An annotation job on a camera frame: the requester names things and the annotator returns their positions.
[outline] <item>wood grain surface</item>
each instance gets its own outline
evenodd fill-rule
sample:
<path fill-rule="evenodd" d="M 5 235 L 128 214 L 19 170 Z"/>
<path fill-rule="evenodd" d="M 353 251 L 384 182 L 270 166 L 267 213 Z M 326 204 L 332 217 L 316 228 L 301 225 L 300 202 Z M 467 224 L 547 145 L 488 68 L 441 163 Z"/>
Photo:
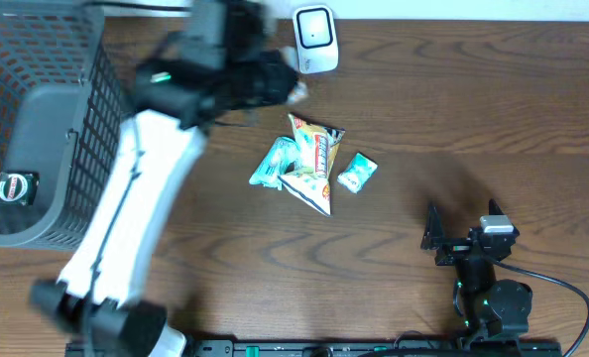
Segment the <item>wood grain surface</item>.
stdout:
<path fill-rule="evenodd" d="M 522 232 L 507 262 L 589 295 L 589 24 L 338 21 L 341 60 L 306 77 L 294 110 L 347 130 L 331 218 L 285 191 L 249 186 L 289 108 L 253 128 L 217 128 L 186 180 L 153 261 L 147 298 L 184 331 L 250 339 L 395 338 L 460 327 L 452 268 L 419 250 L 426 203 L 464 235 L 498 199 Z M 106 50 L 133 66 L 179 19 L 112 19 Z M 273 45 L 294 43 L 280 23 Z M 223 120 L 243 122 L 240 114 Z M 379 164 L 359 194 L 336 183 L 356 152 Z M 27 306 L 35 278 L 69 254 L 0 249 L 0 356 L 60 356 L 66 336 Z M 572 292 L 501 270 L 534 291 L 527 337 L 566 350 L 585 306 Z M 589 356 L 589 335 L 577 352 Z"/>

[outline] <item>white backdrop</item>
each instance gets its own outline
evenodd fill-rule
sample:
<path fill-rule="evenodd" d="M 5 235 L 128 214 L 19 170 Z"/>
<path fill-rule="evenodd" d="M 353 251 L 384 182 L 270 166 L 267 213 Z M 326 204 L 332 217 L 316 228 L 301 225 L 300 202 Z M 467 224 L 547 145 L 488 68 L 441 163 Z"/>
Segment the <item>white backdrop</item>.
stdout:
<path fill-rule="evenodd" d="M 118 0 L 186 6 L 190 0 Z M 589 21 L 589 0 L 265 0 L 278 17 L 302 5 L 325 4 L 339 19 Z M 178 13 L 107 9 L 109 16 L 177 16 Z"/>

